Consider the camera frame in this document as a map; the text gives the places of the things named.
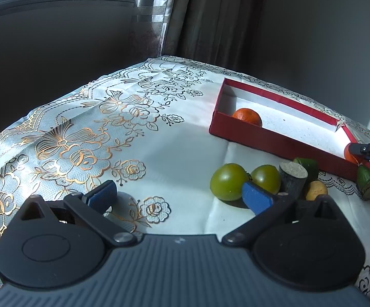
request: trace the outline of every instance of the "green tomato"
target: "green tomato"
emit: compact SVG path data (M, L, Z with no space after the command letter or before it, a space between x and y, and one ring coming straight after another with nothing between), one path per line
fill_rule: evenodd
M242 186L249 180L245 169L238 164L225 164L212 175L212 194L223 201L236 201L242 197Z
M280 190L282 180L277 168L273 165L262 165L256 168L252 174L252 181L267 190L269 193L275 195Z

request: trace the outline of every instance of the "blue gripper pad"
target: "blue gripper pad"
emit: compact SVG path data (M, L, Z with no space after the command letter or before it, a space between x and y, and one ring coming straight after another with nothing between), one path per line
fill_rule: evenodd
M83 195L81 200L100 214L117 202L117 186L114 181L107 180L91 192Z
M252 181L247 181L242 186L243 202L256 216L273 205L273 196Z

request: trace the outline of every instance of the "gold floral pattern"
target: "gold floral pattern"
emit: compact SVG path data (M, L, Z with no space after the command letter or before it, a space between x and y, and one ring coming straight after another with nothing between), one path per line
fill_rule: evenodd
M122 186L122 181L128 182L126 179L131 181L141 179L145 175L145 164L137 159L124 162L119 160L112 168L111 174Z
M22 201L39 187L38 183L21 184L20 178L15 175L25 168L28 160L27 156L20 155L0 169L0 237L7 227L8 217L18 209L16 200Z
M53 200L59 200L67 196L72 192L78 190L70 188L73 184L72 181L68 181L65 175L59 174L60 167L55 160L49 160L45 162L41 167L34 167L32 174L32 180L40 178L43 181L54 181L60 189L55 193Z
M138 85L142 87L143 89L148 89L157 85L166 85L170 84L171 82L168 80L161 80L161 79L155 79L152 76L147 77L139 77L138 79L122 79L123 83L136 83L138 82Z
M139 206L139 214L144 217L148 223L158 224L168 218L171 213L169 205L162 197L154 196L143 200Z
M180 82L182 87L191 87L195 84L201 84L201 77L205 74L204 71L191 70L190 68L186 69L177 69L173 68L165 69L163 74L169 76L171 81ZM210 79L202 79L205 82L212 82Z
M102 176L110 168L111 149L117 146L104 145L110 140L110 135L103 128L99 134L90 128L70 133L69 129L73 125L71 120L63 119L61 125L39 136L35 147L37 158L57 158L49 159L41 167L35 167L32 173L42 180L54 180L59 186L65 187L75 182L85 184L88 189L93 179Z
M123 82L129 83L138 80L130 80L124 79ZM127 129L125 135L134 137L137 136L144 136L145 133L143 131L143 127L147 127L147 129L152 131L158 131L157 120L160 118L162 121L166 122L169 126L172 126L174 123L183 122L184 119L178 115L161 115L160 111L169 107L172 100L176 100L175 96L179 95L179 93L174 94L173 87L168 85L163 85L163 88L166 88L168 91L167 94L164 94L158 88L161 84L166 84L162 82L163 80L153 81L152 77L146 77L143 79L142 87L149 88L154 86L153 88L147 89L147 91L138 91L138 93L143 93L142 96L139 95L131 95L128 98L123 98L122 92L113 92L111 97L106 98L101 104L98 105L99 110L102 114L107 114L107 117L103 118L102 120L94 120L94 122L101 123L102 128L107 127L108 125L112 127L124 127ZM160 95L164 97L163 103L155 103L153 99L149 96L151 92L154 95ZM181 91L180 99L186 99L184 95L182 95L183 91ZM202 92L197 90L189 90L187 92L191 96L201 96L203 95ZM87 102L84 103L85 106L96 105L97 103Z
M159 196L148 197L141 200L129 199L128 216L120 216L111 212L117 219L130 223L132 225L131 233L140 232L138 225L152 227L152 224L160 224L165 222L171 213L171 208L164 198Z
M170 97L178 97L180 99L186 99L183 95L184 88L181 86L175 85L156 85L153 89L149 90L149 93L154 96L164 96L164 100L168 100Z

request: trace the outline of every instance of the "gray wall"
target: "gray wall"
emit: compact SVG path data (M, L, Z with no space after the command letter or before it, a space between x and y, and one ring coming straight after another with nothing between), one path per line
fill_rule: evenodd
M60 1L0 16L0 131L33 108L126 67L132 3Z
M370 127L370 0L266 0L250 73Z

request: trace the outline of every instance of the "red box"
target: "red box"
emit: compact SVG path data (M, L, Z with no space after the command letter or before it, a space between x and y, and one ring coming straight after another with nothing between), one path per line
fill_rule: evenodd
M258 112L263 127L233 118L241 107ZM312 158L320 170L357 180L357 165L343 158L345 146L356 140L342 122L258 87L224 79L209 133L289 160Z

